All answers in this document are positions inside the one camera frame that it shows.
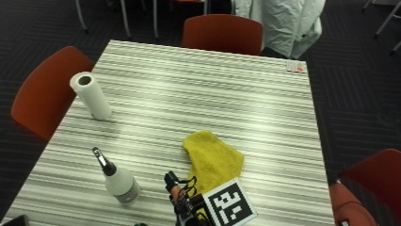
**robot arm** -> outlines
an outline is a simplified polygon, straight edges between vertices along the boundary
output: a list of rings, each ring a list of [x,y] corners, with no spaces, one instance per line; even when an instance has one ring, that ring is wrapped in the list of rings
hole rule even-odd
[[[171,193],[170,199],[175,206],[175,213],[178,216],[176,226],[215,226],[212,218],[208,214],[208,209],[204,204],[202,194],[198,194],[195,184],[198,178],[191,180],[180,180],[175,172],[170,171],[164,175],[166,189]],[[195,190],[195,195],[190,197],[188,192]],[[199,213],[199,210],[204,209],[206,214]]]

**table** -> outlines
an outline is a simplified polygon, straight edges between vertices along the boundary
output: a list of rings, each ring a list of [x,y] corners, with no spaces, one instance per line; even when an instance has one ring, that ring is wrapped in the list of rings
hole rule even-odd
[[[97,121],[74,101],[6,219],[175,225],[163,176],[187,176],[182,142],[207,129],[246,156],[240,179],[260,214],[248,225],[334,225],[308,76],[286,63],[113,40],[94,73],[114,116]],[[94,146],[136,176],[131,207],[106,191]]]

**paper towel roll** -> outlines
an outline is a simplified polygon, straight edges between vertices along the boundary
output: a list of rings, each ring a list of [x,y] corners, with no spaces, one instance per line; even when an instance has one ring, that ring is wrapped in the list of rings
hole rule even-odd
[[[103,90],[91,73],[78,73],[71,80],[71,87],[79,99],[87,106],[90,113],[98,120],[106,120],[113,115],[113,108]]]

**white bottle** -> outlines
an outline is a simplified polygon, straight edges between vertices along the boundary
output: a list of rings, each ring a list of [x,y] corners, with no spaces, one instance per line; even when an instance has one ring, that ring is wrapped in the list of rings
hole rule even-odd
[[[98,147],[93,148],[106,176],[106,188],[123,204],[132,204],[139,197],[140,187],[134,173],[119,168],[107,159]]]

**floor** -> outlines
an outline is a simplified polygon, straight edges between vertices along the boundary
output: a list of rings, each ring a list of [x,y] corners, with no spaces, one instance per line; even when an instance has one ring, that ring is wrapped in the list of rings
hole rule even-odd
[[[180,46],[186,18],[202,14],[200,4],[184,4],[171,12],[159,5],[159,35],[154,37],[152,1],[127,1],[132,41]],[[390,56],[401,27],[391,22],[379,40],[374,34],[390,7],[366,0],[327,0],[322,16],[324,34],[303,56],[310,70],[316,118],[323,141],[328,178],[386,148],[400,147],[401,51]],[[106,0],[82,0],[90,34],[81,28],[74,1],[2,0],[0,2],[0,218],[6,215],[37,159],[46,147],[11,120],[11,104],[30,72],[58,49],[77,46],[97,61],[109,40],[127,40],[121,12]],[[268,57],[279,57],[266,51]],[[370,205],[382,225],[396,225]]]

